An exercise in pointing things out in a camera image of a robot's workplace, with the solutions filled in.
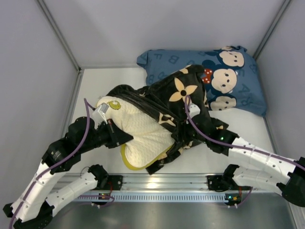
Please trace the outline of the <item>white pillow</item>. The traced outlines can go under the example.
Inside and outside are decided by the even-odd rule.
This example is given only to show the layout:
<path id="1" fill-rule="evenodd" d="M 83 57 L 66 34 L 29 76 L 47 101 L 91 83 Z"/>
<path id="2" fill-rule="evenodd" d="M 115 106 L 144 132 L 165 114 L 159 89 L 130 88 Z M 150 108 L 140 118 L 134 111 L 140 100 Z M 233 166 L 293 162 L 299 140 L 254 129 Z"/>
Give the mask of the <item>white pillow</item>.
<path id="1" fill-rule="evenodd" d="M 133 136 L 133 140 L 121 146 L 122 160 L 130 170 L 147 168 L 174 144 L 170 131 L 133 104 L 112 96 L 102 97 L 96 105 L 102 103 L 109 106 L 106 118 Z"/>

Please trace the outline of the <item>black floral plush pillowcase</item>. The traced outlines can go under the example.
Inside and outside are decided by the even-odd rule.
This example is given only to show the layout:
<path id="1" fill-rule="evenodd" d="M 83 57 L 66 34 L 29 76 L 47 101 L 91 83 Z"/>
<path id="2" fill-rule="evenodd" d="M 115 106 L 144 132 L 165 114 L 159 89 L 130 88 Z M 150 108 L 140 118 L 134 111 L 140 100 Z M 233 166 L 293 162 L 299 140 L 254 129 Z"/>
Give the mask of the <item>black floral plush pillowcase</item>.
<path id="1" fill-rule="evenodd" d="M 210 117 L 201 80 L 203 72 L 201 65 L 188 65 L 150 86 L 134 89 L 120 84 L 107 93 L 135 106 L 170 132 L 174 142 L 166 148 L 166 157 L 159 156 L 146 166 L 148 174 L 156 173 L 183 150 L 201 143 L 215 153 L 229 155 L 230 145 L 238 135 L 227 129 L 228 124 Z"/>

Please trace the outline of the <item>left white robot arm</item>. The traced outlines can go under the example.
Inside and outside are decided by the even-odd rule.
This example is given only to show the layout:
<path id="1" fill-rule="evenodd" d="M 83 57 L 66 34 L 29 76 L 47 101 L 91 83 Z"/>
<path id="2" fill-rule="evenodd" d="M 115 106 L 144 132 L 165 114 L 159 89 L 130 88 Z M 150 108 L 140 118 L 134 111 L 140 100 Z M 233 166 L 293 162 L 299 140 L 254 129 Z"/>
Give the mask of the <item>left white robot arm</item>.
<path id="1" fill-rule="evenodd" d="M 102 165 L 89 167 L 78 179 L 52 193 L 53 187 L 81 160 L 83 153 L 106 146 L 115 148 L 133 140 L 112 119 L 95 125 L 89 117 L 70 124 L 65 136 L 51 143 L 38 170 L 20 198 L 3 207 L 11 229 L 43 229 L 66 205 L 89 190 L 110 186 Z"/>

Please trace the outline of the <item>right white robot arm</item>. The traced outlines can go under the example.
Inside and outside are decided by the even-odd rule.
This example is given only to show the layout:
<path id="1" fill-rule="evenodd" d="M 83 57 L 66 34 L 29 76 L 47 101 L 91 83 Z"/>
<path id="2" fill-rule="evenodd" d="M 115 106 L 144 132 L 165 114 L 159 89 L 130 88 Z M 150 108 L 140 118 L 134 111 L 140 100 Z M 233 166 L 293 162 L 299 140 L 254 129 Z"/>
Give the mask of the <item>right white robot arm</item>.
<path id="1" fill-rule="evenodd" d="M 291 159 L 263 150 L 238 134 L 218 129 L 210 120 L 196 115 L 189 119 L 194 137 L 215 153 L 226 156 L 226 184 L 255 187 L 274 192 L 289 203 L 305 206 L 305 159 Z"/>

